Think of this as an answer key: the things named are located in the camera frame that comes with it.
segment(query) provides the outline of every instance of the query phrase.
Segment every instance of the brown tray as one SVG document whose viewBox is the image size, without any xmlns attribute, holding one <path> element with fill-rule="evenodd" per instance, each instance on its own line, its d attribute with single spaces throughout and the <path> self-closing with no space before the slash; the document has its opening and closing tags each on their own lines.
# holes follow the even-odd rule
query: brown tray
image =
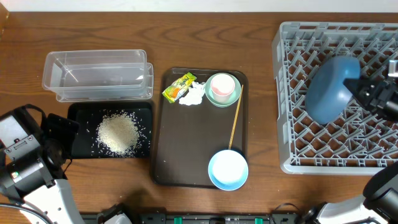
<svg viewBox="0 0 398 224">
<path fill-rule="evenodd" d="M 216 73 L 226 72 L 244 85 L 232 149 L 245 156 L 249 89 L 246 76 L 237 71 L 171 68 L 164 75 L 161 90 L 188 72 L 200 83 Z M 215 188 L 208 176 L 208 163 L 214 154 L 228 148 L 237 104 L 218 108 L 204 95 L 200 105 L 186 106 L 169 103 L 160 96 L 156 144 L 152 153 L 153 180 L 162 185 Z"/>
</svg>

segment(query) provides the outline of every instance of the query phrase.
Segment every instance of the pink cup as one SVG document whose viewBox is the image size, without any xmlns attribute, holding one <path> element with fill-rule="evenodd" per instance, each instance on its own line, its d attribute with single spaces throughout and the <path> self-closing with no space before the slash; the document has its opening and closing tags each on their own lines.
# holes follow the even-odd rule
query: pink cup
<svg viewBox="0 0 398 224">
<path fill-rule="evenodd" d="M 235 89 L 235 81 L 227 73 L 219 73 L 210 83 L 214 99 L 219 103 L 226 103 Z"/>
</svg>

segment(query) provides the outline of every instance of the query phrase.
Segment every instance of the plastic dish rack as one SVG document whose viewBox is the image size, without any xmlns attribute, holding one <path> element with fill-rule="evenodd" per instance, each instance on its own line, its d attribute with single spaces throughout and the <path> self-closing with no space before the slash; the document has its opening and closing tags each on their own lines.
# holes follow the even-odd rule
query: plastic dish rack
<svg viewBox="0 0 398 224">
<path fill-rule="evenodd" d="M 374 175 L 398 160 L 398 124 L 352 99 L 333 122 L 319 125 L 304 99 L 323 62 L 350 55 L 361 74 L 382 80 L 398 58 L 398 24 L 284 22 L 272 41 L 277 83 L 280 167 L 288 174 Z"/>
</svg>

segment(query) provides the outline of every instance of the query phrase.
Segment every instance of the white wall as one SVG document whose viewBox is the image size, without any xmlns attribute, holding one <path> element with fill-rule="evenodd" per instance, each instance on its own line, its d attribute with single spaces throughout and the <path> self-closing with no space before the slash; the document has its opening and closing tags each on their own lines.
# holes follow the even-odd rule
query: white wall
<svg viewBox="0 0 398 224">
<path fill-rule="evenodd" d="M 398 12 L 398 0 L 0 0 L 8 11 Z"/>
</svg>

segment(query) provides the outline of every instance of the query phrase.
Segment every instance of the wood grain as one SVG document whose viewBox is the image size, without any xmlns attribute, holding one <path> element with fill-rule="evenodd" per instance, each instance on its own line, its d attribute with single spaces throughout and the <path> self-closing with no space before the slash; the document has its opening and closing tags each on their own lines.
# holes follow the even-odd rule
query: wood grain
<svg viewBox="0 0 398 224">
<path fill-rule="evenodd" d="M 0 3 L 0 40 L 3 32 L 3 27 L 7 22 L 9 12 L 8 10 Z"/>
<path fill-rule="evenodd" d="M 279 167 L 271 42 L 284 21 L 396 22 L 398 14 L 13 12 L 0 42 L 0 114 L 32 103 L 46 113 L 67 115 L 69 104 L 57 102 L 41 85 L 51 51 L 144 49 L 155 70 L 155 122 L 167 69 L 239 70 L 249 80 L 250 174 L 243 188 L 155 185 L 145 159 L 75 160 L 67 176 L 78 209 L 100 212 L 124 202 L 172 212 L 269 213 L 284 202 L 307 209 L 357 196 L 369 177 L 287 175 Z M 6 209 L 0 217 L 1 223 L 27 223 Z"/>
</svg>

